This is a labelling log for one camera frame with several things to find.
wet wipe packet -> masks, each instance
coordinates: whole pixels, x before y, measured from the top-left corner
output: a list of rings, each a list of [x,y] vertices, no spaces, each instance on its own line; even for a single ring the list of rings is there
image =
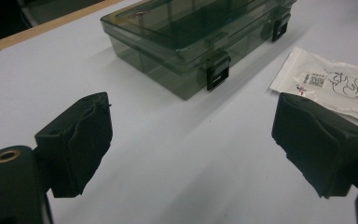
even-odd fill
[[[297,94],[358,119],[358,67],[295,47],[270,88]]]

black latch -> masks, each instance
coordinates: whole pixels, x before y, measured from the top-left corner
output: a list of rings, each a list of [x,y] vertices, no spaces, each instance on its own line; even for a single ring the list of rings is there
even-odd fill
[[[280,20],[274,22],[274,28],[272,31],[272,42],[277,41],[281,36],[284,35],[287,31],[287,23],[289,22],[291,15],[290,13],[286,14]]]
[[[212,91],[228,78],[230,62],[231,58],[225,51],[221,51],[217,56],[207,62],[206,85],[208,91]]]

toolbox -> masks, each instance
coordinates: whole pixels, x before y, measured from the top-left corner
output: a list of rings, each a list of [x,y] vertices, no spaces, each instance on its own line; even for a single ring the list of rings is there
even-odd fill
[[[296,0],[144,0],[101,18],[116,55],[186,100],[287,29]]]

tabletop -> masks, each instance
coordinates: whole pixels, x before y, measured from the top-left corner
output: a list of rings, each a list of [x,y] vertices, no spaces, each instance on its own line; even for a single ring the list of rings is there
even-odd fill
[[[269,85],[295,46],[358,66],[358,1],[297,1],[280,40],[187,101],[120,60],[103,32],[102,16],[135,2],[0,50],[0,149],[36,147],[86,95],[106,91],[112,104],[112,146],[83,195],[48,192],[55,223],[356,223],[357,188],[319,198],[276,145]]]

plastic box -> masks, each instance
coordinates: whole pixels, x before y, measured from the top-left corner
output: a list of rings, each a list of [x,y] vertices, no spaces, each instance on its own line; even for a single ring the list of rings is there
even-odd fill
[[[101,18],[118,57],[182,99],[287,29],[296,0],[149,0]]]

